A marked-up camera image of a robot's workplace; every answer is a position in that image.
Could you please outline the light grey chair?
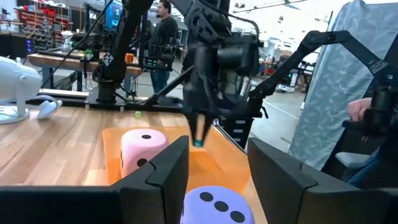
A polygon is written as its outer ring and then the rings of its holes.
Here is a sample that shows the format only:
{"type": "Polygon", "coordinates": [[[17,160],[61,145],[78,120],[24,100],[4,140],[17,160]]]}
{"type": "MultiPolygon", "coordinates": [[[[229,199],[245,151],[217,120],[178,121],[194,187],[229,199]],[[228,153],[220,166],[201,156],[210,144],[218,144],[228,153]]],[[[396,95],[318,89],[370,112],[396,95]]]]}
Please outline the light grey chair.
{"type": "Polygon", "coordinates": [[[367,154],[357,154],[352,152],[339,152],[335,157],[348,169],[358,169],[365,165],[370,158],[367,154]]]}

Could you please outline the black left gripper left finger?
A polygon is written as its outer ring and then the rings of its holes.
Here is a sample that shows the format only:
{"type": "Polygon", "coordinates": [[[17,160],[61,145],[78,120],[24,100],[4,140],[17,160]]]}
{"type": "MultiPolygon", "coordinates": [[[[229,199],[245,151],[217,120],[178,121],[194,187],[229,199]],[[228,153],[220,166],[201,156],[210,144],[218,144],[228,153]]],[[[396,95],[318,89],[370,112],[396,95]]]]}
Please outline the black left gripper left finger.
{"type": "Polygon", "coordinates": [[[109,186],[0,186],[0,224],[179,224],[189,138],[109,186]]]}

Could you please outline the large pink foam die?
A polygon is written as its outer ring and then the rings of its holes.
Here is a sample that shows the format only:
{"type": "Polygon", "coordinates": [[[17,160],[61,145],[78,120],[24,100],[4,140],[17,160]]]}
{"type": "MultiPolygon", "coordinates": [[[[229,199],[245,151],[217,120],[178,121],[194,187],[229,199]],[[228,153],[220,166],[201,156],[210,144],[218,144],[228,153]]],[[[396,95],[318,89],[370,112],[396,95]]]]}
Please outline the large pink foam die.
{"type": "Polygon", "coordinates": [[[121,177],[129,175],[169,145],[167,137],[155,129],[133,129],[121,137],[121,177]]]}

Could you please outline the blue-lit monitor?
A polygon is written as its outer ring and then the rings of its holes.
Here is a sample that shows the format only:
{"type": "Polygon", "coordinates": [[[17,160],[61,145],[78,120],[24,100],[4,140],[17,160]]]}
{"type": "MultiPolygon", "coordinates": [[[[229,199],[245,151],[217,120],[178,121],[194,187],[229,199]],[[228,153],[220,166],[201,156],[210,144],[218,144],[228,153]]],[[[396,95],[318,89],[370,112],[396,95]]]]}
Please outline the blue-lit monitor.
{"type": "Polygon", "coordinates": [[[105,12],[104,26],[106,30],[116,31],[123,10],[121,0],[113,0],[105,12]]]}

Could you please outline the large purple foam die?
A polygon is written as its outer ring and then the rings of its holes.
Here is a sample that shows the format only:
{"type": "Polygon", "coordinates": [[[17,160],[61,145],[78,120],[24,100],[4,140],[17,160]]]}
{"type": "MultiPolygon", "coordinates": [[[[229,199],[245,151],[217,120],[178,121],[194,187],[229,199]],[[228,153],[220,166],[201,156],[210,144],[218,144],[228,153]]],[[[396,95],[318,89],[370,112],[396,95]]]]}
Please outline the large purple foam die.
{"type": "Polygon", "coordinates": [[[185,195],[180,224],[255,224],[245,199],[221,186],[203,186],[185,195]]]}

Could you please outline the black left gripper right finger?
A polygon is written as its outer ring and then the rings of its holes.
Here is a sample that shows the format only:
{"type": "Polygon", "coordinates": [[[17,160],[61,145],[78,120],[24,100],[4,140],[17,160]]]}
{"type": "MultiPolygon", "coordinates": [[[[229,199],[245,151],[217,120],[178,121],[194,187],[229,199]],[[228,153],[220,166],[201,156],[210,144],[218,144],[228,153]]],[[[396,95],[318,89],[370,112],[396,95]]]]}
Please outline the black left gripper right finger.
{"type": "Polygon", "coordinates": [[[398,188],[356,188],[258,138],[248,161],[268,224],[398,224],[398,188]]]}

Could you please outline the shelf with red bins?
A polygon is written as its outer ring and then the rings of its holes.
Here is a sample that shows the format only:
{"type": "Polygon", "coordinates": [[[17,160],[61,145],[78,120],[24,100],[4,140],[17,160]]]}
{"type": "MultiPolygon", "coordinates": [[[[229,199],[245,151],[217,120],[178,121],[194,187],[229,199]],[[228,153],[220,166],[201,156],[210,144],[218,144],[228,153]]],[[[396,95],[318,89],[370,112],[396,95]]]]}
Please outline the shelf with red bins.
{"type": "Polygon", "coordinates": [[[55,47],[64,42],[62,32],[72,29],[72,10],[64,4],[32,1],[14,8],[23,37],[39,47],[55,47]]]}

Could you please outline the grey patterned curtain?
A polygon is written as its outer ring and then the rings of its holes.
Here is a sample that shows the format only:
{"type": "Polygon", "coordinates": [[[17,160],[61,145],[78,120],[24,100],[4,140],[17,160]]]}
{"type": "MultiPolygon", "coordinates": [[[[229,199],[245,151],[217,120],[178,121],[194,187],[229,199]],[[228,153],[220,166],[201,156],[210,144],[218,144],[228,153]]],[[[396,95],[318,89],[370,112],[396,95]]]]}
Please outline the grey patterned curtain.
{"type": "MultiPolygon", "coordinates": [[[[351,1],[332,17],[328,29],[349,31],[372,53],[385,58],[398,34],[398,1],[351,1]]],[[[364,96],[372,78],[342,45],[323,46],[288,153],[322,169],[343,134],[348,103],[364,96]]]]}

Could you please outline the thin wooden board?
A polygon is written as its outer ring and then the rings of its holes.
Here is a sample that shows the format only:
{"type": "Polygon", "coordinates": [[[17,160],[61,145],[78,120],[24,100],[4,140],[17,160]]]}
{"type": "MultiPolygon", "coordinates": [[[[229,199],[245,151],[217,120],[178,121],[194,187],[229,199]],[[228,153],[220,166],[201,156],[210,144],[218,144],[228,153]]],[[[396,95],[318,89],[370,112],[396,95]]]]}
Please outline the thin wooden board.
{"type": "MultiPolygon", "coordinates": [[[[130,130],[103,130],[108,184],[121,178],[121,137],[130,130]]],[[[247,156],[214,127],[207,135],[204,148],[190,146],[187,191],[205,185],[219,185],[239,193],[249,204],[256,224],[268,224],[251,178],[247,156]]]]}

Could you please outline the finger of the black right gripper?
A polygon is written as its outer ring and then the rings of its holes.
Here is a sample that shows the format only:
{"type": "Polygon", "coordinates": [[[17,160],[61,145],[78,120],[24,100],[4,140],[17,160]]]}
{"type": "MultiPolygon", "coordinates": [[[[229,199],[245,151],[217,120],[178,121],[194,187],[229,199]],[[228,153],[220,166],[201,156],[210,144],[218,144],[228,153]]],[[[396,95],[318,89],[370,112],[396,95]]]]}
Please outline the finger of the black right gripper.
{"type": "Polygon", "coordinates": [[[209,132],[211,125],[213,124],[213,121],[215,118],[216,118],[216,116],[213,114],[204,115],[204,125],[203,125],[201,147],[203,147],[205,145],[206,137],[208,135],[208,132],[209,132]]]}
{"type": "Polygon", "coordinates": [[[190,134],[192,138],[192,142],[197,142],[197,124],[198,124],[198,115],[196,113],[187,113],[185,115],[188,125],[190,128],[190,134]]]}

